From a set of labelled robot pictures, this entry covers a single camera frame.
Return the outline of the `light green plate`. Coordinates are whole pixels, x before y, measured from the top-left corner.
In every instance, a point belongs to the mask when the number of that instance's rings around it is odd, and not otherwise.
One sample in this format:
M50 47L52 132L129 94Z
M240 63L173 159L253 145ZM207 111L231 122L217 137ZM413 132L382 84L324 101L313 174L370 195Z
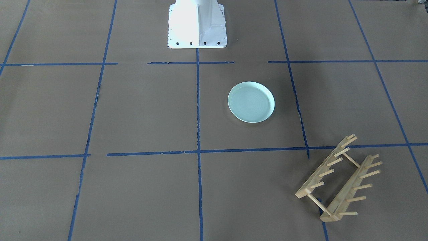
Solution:
M272 92L263 84L254 81L235 85L228 94L227 104L231 113L246 123L265 121L275 108Z

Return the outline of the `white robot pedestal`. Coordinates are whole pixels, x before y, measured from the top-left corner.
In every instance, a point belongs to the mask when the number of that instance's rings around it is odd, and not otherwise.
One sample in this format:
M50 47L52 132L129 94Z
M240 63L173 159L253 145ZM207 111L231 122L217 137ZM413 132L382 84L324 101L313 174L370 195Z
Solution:
M176 0L169 6L168 48L215 49L227 44L225 9L217 0Z

